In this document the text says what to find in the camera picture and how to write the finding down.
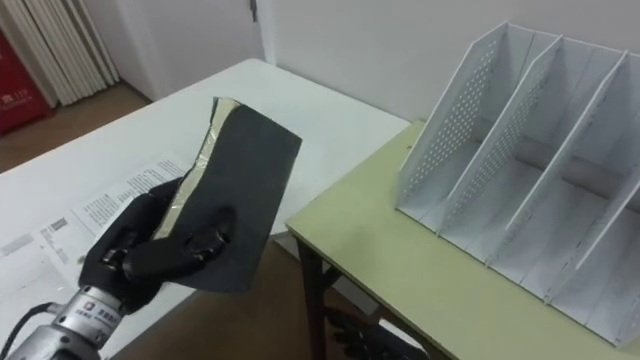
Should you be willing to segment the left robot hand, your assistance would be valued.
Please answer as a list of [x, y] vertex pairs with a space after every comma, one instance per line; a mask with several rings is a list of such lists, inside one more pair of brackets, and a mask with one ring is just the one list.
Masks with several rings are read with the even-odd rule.
[[154, 237], [177, 193], [179, 178], [133, 199], [88, 251], [78, 285], [115, 298], [117, 310], [130, 315], [146, 306], [165, 282], [197, 273], [229, 244], [236, 214], [229, 207], [212, 213], [191, 232], [170, 231]]

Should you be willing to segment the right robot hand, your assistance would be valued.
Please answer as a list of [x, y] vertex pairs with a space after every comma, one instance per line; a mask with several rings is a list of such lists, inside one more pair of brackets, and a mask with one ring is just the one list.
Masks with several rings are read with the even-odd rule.
[[325, 318], [344, 354], [357, 360], [429, 360], [428, 353], [380, 324], [370, 324], [337, 308], [327, 307]]

